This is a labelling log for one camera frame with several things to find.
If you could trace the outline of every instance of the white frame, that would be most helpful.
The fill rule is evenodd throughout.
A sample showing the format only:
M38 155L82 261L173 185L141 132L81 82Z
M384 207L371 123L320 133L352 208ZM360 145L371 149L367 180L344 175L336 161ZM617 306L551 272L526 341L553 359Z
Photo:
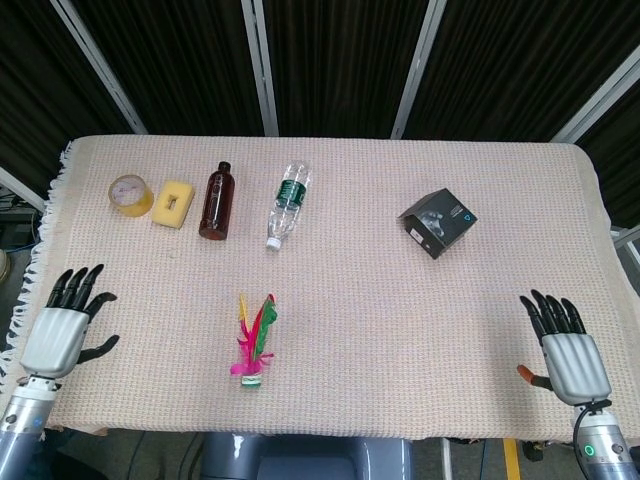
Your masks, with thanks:
M416 49L413 53L413 60L411 60L411 67L407 74L407 81L404 84L404 91L398 105L396 120L393 124L393 130L391 130L391 140L400 140L404 135L404 129L407 126L413 102L416 99L422 76L427 67L429 55L431 55L433 42L436 40L436 34L438 33L446 5L447 0L431 0L424 14L424 21L422 22Z
M98 78L100 78L100 81L107 89L107 92L109 92L109 95L113 98L113 101L131 127L133 133L141 135L149 133L71 1L50 0L50 2L78 44L78 47L80 47L80 50L82 50L82 53L93 67L96 75L98 75Z
M44 198L31 190L2 167L0 167L0 184L4 185L25 202L44 213Z
M614 237L613 246L616 250L620 250L621 248L627 250L633 260L634 266L640 270L640 252L638 252L638 249L633 243L636 240L640 240L640 225L617 232L612 231L611 236Z
M442 458L442 479L453 480L453 465L451 463L451 442L446 438L440 439Z
M269 57L269 41L264 21L262 0L242 0L242 14L247 30L247 41L253 66L253 77L262 115L262 126L267 137L280 136L278 115L276 112L271 60Z
M640 45L551 139L575 143L640 79Z

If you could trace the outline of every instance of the product box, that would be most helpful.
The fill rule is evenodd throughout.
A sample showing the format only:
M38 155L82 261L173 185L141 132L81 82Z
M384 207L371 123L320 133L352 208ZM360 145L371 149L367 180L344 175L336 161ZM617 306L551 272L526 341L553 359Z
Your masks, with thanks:
M477 221L446 188L422 197L399 218L409 235L433 258L438 258Z

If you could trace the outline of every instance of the robotic finger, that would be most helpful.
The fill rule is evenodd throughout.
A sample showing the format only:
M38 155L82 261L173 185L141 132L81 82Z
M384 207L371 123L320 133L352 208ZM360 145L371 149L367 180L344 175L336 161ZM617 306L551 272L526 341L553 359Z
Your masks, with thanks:
M529 313L529 318L531 319L531 325L533 326L533 330L536 332L536 336L538 337L538 342L542 345L542 337L547 334L547 329L542 324L542 319L540 318L540 312L536 306L529 300L527 297L521 296L520 301L527 309Z
M111 351L113 347L116 346L120 337L118 335L111 335L106 342L96 348L87 348L86 350L82 350L80 352L80 356L78 357L78 361L76 365L80 365L81 363L88 362L89 360L94 360L96 358L100 358L103 355L106 355Z
M524 365L518 365L518 373L529 385L544 388L553 392L553 386L551 386L551 380L549 379L549 377L541 377L540 375L535 375Z
M60 300L60 308L71 308L71 305L73 305L73 300L76 296L76 290L78 289L78 284L80 283L80 280L82 280L82 277L84 277L87 274L87 267L81 268L80 270L78 270L78 272L71 277L71 280L69 280L69 284L67 285L67 288L64 290L64 293L62 294L62 300Z
M60 306L60 299L62 298L62 293L64 292L64 288L67 285L67 282L73 275L73 270L67 270L60 278L56 281L53 289L51 290L51 295L49 295L49 300L47 301L46 308L56 308Z
M547 303L551 307L551 311L556 320L556 325L558 326L558 330L560 333L571 333L571 325L569 324L569 319L567 315L564 313L564 308L560 305L555 298L551 295L547 295Z
M567 310L567 314L569 315L569 320L571 321L571 330L574 333L587 333L584 329L584 324L582 323L582 318L580 318L580 314L578 313L578 309L576 306L571 303L566 298L560 300L564 308Z
M73 305L71 305L72 310L82 310L84 309L87 300L89 299L89 295L91 295L91 289L93 288L93 284L102 272L104 265L101 263L97 265L93 270L89 272L87 278L82 282L82 286L80 290L78 290L78 295L76 295L75 300L73 301Z
M533 295L533 298L535 298L536 302L538 302L538 308L540 309L540 315L542 316L542 323L545 325L547 333L559 333L558 326L556 325L556 321L553 318L553 312L551 311L551 307L549 307L549 304L547 303L547 299L544 298L544 295L542 295L537 290L531 290L531 295Z
M89 306L84 311L84 313L89 315L89 323L91 323L91 320L93 320L93 317L95 317L98 314L98 312L102 308L102 305L104 305L106 302L113 302L117 299L118 297L116 297L113 293L103 292L97 295L96 298L91 300L91 303L89 303Z

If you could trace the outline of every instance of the plastic water bottle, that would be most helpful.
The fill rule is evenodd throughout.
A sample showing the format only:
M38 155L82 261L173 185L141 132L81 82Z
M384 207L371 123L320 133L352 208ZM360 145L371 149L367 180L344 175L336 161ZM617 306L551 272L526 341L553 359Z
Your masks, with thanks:
M267 248L280 250L282 241L295 227L310 181L311 169L305 163L295 162L287 167L269 215Z

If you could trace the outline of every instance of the table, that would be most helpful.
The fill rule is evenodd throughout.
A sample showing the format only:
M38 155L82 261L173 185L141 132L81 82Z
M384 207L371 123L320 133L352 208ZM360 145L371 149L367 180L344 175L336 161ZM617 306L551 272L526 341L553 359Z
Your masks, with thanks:
M313 168L300 224L274 254L266 220L285 166ZM236 180L229 237L197 226L208 176ZM181 230L126 218L107 188L135 173L196 188ZM479 218L438 260L397 216L449 188ZM571 409L517 375L545 367L518 296L531 288L581 310L613 385L614 412L640 438L640 302L609 237L597 178L577 147L363 139L99 136L74 141L52 184L7 356L5 392L60 273L104 263L94 292L119 296L86 346L107 356L63 379L51 423L145 430L568 440ZM238 295L276 295L275 353L258 390L229 375Z

